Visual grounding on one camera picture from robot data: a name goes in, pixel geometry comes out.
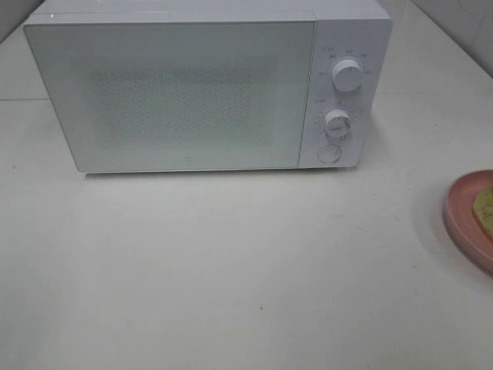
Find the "white round door button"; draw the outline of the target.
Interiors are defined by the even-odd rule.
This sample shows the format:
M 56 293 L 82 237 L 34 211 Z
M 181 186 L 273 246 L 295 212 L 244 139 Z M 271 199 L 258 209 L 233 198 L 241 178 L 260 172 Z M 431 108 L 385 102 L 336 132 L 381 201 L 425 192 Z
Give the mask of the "white round door button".
M 336 163 L 341 157 L 341 148 L 337 145 L 326 145 L 317 152 L 317 158 L 321 163 Z

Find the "pink round plate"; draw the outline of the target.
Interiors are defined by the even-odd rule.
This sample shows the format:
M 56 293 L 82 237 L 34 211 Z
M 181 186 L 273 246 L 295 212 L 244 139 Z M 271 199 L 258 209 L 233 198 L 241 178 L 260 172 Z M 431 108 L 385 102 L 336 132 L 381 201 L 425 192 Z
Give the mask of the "pink round plate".
M 476 170 L 457 178 L 444 198 L 444 225 L 459 250 L 492 276 L 492 235 L 474 211 L 477 195 L 492 186 L 492 169 Z

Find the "toast sandwich with lettuce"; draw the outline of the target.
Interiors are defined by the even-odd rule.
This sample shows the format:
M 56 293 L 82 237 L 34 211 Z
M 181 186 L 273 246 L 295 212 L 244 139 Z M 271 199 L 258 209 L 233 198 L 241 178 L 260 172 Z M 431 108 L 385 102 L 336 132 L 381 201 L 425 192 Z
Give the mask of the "toast sandwich with lettuce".
M 493 234 L 493 187 L 481 189 L 474 201 L 473 210 L 479 223 L 488 235 Z

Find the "white microwave door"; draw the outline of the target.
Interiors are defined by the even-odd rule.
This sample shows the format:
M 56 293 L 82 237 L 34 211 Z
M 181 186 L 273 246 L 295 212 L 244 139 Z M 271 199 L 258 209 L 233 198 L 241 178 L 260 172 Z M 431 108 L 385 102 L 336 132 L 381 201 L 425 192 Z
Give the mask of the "white microwave door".
M 28 25 L 83 173 L 294 168 L 312 22 Z

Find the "white lower timer knob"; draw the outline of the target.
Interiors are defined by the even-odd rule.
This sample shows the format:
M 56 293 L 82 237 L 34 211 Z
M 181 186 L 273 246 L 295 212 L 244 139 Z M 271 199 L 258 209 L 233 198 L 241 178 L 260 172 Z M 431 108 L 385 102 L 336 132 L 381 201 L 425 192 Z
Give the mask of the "white lower timer knob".
M 324 116 L 323 126 L 327 136 L 341 138 L 350 132 L 350 116 L 343 109 L 332 109 Z

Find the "white microwave oven body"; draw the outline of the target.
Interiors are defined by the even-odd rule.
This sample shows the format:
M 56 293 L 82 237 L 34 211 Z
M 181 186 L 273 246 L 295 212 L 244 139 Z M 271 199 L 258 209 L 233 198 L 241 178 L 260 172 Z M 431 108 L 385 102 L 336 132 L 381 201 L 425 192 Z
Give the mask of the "white microwave oven body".
M 391 17 L 376 1 L 46 1 L 27 18 L 23 30 L 28 25 L 254 22 L 312 22 L 315 28 L 297 166 L 242 170 L 354 167 L 393 27 Z M 351 92 L 337 90 L 330 75 L 330 67 L 345 56 L 358 58 L 364 66 L 362 83 Z M 332 109 L 349 114 L 346 136 L 326 135 L 324 116 Z M 318 160 L 318 150 L 326 145 L 341 148 L 336 163 Z

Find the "white upper power knob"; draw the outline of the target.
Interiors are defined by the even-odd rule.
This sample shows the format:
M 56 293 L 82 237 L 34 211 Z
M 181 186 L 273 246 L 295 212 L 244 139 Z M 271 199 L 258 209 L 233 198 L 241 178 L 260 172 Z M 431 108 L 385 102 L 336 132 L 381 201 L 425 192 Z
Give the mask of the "white upper power knob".
M 357 89 L 362 83 L 363 74 L 363 64 L 352 55 L 339 58 L 330 67 L 332 83 L 337 90 L 343 93 Z

